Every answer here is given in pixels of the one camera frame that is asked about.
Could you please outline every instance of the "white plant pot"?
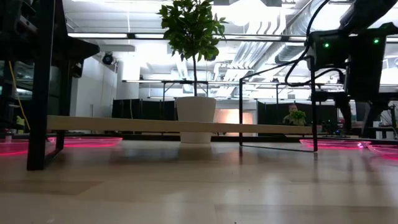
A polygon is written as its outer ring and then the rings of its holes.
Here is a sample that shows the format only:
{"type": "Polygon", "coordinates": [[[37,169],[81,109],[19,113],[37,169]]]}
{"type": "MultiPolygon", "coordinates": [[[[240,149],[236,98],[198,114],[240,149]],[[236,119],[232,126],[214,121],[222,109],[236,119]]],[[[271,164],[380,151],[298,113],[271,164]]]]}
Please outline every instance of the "white plant pot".
{"type": "MultiPolygon", "coordinates": [[[[216,110],[214,98],[188,96],[178,98],[177,113],[179,121],[213,122],[216,110]]],[[[212,133],[180,133],[181,143],[210,143],[212,133]]]]}

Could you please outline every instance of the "yellow cable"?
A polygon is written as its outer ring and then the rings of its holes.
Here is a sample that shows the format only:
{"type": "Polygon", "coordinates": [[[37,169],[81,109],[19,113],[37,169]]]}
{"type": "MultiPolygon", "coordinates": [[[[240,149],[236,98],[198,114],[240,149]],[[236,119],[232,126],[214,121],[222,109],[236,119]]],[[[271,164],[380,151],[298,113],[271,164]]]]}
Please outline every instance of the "yellow cable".
{"type": "Polygon", "coordinates": [[[26,118],[25,111],[24,111],[24,108],[22,107],[21,100],[19,99],[19,93],[18,93],[18,91],[17,91],[17,82],[16,82],[16,80],[15,80],[14,71],[13,71],[13,69],[12,69],[12,65],[11,65],[11,62],[10,62],[10,61],[8,61],[8,65],[10,66],[10,71],[11,71],[11,76],[12,76],[12,83],[14,84],[15,92],[16,92],[16,94],[17,94],[17,99],[18,99],[19,107],[21,107],[22,115],[24,116],[24,119],[25,119],[25,121],[26,121],[27,129],[30,131],[29,122],[28,122],[28,120],[27,120],[27,118],[26,118]]]}

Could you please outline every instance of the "plant stem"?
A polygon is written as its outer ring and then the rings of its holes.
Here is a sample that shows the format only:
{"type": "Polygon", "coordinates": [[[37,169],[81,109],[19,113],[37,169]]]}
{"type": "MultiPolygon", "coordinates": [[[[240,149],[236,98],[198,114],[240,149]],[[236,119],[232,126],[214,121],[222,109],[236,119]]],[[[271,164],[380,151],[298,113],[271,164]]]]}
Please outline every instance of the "plant stem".
{"type": "Polygon", "coordinates": [[[195,59],[195,55],[193,55],[192,60],[193,60],[193,95],[198,96],[197,60],[195,59]]]}

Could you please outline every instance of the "wooden plank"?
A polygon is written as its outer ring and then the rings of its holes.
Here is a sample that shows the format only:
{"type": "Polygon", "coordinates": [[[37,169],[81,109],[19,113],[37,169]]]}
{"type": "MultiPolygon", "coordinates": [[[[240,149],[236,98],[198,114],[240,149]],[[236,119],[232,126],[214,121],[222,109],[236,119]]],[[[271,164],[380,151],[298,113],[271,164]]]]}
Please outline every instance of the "wooden plank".
{"type": "Polygon", "coordinates": [[[312,134],[311,127],[48,116],[49,130],[312,134]]]}

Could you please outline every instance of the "white column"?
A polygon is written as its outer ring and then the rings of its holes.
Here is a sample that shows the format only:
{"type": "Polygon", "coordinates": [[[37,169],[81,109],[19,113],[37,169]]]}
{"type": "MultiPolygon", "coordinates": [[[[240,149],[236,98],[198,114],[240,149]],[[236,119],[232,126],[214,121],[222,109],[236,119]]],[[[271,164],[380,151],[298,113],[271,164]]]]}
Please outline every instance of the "white column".
{"type": "Polygon", "coordinates": [[[129,55],[118,62],[118,67],[116,99],[138,99],[139,84],[122,82],[122,80],[139,80],[140,65],[138,60],[133,55],[129,55]]]}

